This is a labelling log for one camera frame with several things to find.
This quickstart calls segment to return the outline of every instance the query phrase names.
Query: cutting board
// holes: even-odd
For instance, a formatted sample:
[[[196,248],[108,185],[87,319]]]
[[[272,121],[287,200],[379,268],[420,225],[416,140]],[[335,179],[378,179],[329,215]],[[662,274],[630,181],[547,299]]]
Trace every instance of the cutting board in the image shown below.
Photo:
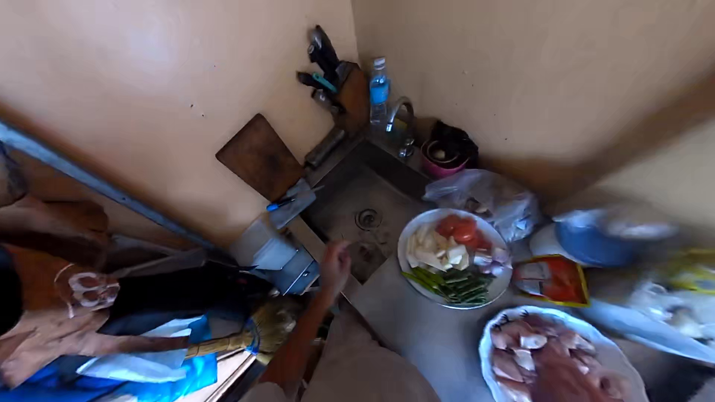
[[[270,202],[278,201],[303,168],[262,114],[256,114],[216,153],[216,159]]]

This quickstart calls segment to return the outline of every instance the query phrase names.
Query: pink pot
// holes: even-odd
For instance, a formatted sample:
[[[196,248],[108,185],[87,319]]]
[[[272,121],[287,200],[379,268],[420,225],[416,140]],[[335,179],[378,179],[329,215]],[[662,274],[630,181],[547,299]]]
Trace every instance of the pink pot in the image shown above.
[[[444,177],[454,175],[456,172],[464,170],[464,166],[467,164],[467,159],[464,159],[464,162],[459,164],[457,167],[445,167],[446,162],[436,162],[429,158],[429,149],[434,143],[434,141],[427,141],[420,149],[420,153],[422,154],[422,168],[425,172],[435,179],[443,179]]]

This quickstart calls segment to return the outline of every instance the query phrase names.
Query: sink drain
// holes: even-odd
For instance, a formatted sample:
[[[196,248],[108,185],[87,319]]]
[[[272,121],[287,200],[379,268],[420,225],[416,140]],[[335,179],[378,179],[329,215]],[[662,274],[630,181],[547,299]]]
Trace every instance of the sink drain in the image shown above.
[[[362,230],[371,230],[380,226],[383,216],[376,210],[368,208],[355,214],[355,224]]]

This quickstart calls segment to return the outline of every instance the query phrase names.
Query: white plate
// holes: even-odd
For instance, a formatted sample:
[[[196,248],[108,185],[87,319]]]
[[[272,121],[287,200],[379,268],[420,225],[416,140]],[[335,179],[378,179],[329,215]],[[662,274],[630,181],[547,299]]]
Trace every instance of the white plate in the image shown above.
[[[638,374],[638,371],[631,365],[631,362],[628,361],[623,351],[612,340],[608,339],[599,330],[594,328],[593,325],[584,320],[579,320],[560,310],[541,308],[534,305],[522,305],[521,307],[503,310],[489,320],[486,327],[484,327],[484,333],[479,343],[479,358],[481,359],[482,376],[496,402],[511,402],[511,398],[504,395],[492,371],[491,355],[494,347],[491,342],[491,329],[494,325],[499,324],[504,316],[515,319],[521,317],[524,312],[542,315],[544,318],[559,322],[568,329],[574,330],[579,335],[588,339],[596,347],[596,360],[598,360],[604,368],[625,376],[628,382],[631,383],[631,392],[624,401],[648,402],[646,387],[643,384],[641,375]]]
[[[400,269],[403,272],[411,272],[410,269],[410,264],[407,261],[407,242],[410,239],[410,236],[422,225],[429,224],[433,226],[433,229],[437,227],[437,224],[445,217],[449,215],[457,215],[458,217],[468,217],[470,219],[473,219],[477,222],[477,229],[479,229],[484,236],[486,237],[487,240],[489,240],[492,243],[492,247],[499,247],[503,248],[504,250],[508,250],[506,247],[506,243],[504,242],[504,239],[499,235],[499,233],[492,227],[492,225],[489,225],[487,221],[484,219],[478,217],[477,215],[474,215],[473,213],[469,213],[466,211],[462,210],[453,210],[451,208],[439,208],[437,210],[430,210],[427,212],[423,212],[416,217],[414,217],[410,223],[405,226],[405,229],[403,229],[402,234],[400,235],[400,239],[398,240],[398,260],[400,261]],[[470,266],[467,268],[467,270],[474,270],[477,271],[478,268],[475,266]],[[484,304],[477,304],[477,305],[458,305],[458,304],[450,304],[445,300],[443,297],[438,296],[429,290],[423,288],[419,284],[415,283],[412,280],[409,280],[405,278],[421,295],[424,295],[426,298],[434,300],[437,303],[440,303],[441,305],[444,305],[445,307],[449,308],[457,308],[461,310],[468,310],[471,308],[479,308],[483,307],[494,300],[496,300],[499,296],[504,294],[506,291],[506,288],[509,286],[509,281],[511,280],[511,266],[504,267],[502,272],[497,275],[496,278],[492,281],[492,283],[488,287],[488,293],[487,293],[487,301]]]

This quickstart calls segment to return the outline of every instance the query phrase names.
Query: kitchen sink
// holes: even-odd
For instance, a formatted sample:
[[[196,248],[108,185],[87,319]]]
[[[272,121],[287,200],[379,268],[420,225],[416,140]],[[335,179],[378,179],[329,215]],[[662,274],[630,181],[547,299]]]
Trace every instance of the kitchen sink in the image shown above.
[[[434,207],[422,201],[430,180],[367,139],[333,163],[311,183],[325,187],[301,217],[324,242],[352,242],[352,275],[363,284],[396,251],[405,225]]]

